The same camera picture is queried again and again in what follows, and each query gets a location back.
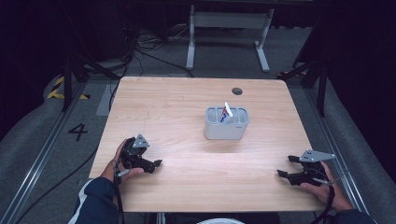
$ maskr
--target white stripe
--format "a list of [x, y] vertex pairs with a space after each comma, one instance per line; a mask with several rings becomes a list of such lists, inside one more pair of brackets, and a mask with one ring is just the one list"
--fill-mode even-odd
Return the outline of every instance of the white stripe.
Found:
[[87, 199], [87, 195], [84, 193], [84, 190], [85, 190], [85, 188], [87, 188], [88, 184], [91, 183], [91, 181], [93, 181], [93, 179], [92, 179], [92, 180], [89, 180], [89, 181], [82, 187], [82, 189], [79, 191], [79, 194], [78, 194], [78, 197], [79, 197], [79, 207], [78, 207], [76, 213], [75, 213], [75, 214], [72, 216], [72, 218], [70, 219], [70, 221], [69, 221], [68, 224], [75, 224], [75, 223], [76, 223], [76, 221], [77, 221], [77, 219], [78, 219], [78, 216], [79, 216], [79, 210], [81, 209], [82, 204], [83, 204], [83, 203], [85, 202], [85, 200]]

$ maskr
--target person's left hand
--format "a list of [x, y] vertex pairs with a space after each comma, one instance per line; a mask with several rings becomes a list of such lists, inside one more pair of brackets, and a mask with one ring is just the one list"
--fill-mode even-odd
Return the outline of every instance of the person's left hand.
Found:
[[[109, 179], [111, 182], [114, 180], [114, 166], [116, 165], [117, 159], [119, 158], [120, 152], [122, 150], [122, 147], [124, 146], [125, 142], [127, 139], [124, 139], [122, 143], [119, 145], [117, 148], [116, 155], [114, 156], [113, 160], [111, 160], [108, 165], [106, 166], [105, 170], [102, 172], [100, 175], [101, 177]], [[122, 162], [119, 164], [119, 170], [120, 172], [126, 170], [125, 167], [122, 165]], [[143, 174], [144, 170], [142, 168], [134, 168], [129, 171], [128, 174], [122, 176], [122, 181], [134, 176], [134, 175], [140, 175]]]

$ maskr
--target person's right hand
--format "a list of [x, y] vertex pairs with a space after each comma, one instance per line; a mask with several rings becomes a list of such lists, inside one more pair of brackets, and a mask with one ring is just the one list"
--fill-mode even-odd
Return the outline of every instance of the person's right hand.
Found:
[[[335, 196], [334, 200], [332, 201], [332, 209], [334, 209], [336, 212], [353, 209], [352, 204], [343, 195], [340, 187], [334, 183], [334, 177], [332, 176], [329, 166], [327, 166], [327, 164], [323, 161], [321, 161], [321, 164], [326, 172], [327, 177], [329, 177], [329, 180], [332, 181], [332, 186], [334, 187]], [[329, 199], [329, 186], [322, 184], [321, 186], [317, 187], [308, 183], [302, 183], [300, 186], [304, 190], [316, 195], [321, 202], [327, 203]]]

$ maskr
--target background table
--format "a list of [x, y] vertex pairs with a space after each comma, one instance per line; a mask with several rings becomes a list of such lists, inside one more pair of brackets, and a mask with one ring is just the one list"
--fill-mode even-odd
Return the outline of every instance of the background table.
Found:
[[[232, 88], [243, 90], [234, 95]], [[205, 109], [242, 106], [250, 123], [241, 140], [207, 140]], [[243, 212], [322, 209], [276, 169], [301, 172], [288, 161], [311, 148], [281, 80], [124, 77], [108, 117], [90, 177], [101, 174], [124, 138], [142, 133], [143, 157], [162, 159], [154, 174], [121, 185], [125, 211]]]

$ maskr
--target dark blue sleeve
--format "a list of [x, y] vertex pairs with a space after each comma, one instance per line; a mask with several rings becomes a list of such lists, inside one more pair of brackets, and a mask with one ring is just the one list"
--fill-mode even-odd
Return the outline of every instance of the dark blue sleeve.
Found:
[[334, 219], [335, 224], [375, 224], [371, 217], [367, 214], [360, 212], [358, 209], [346, 210], [337, 213]]
[[78, 194], [78, 206], [69, 224], [115, 224], [119, 209], [113, 203], [114, 185], [104, 177], [90, 180]]

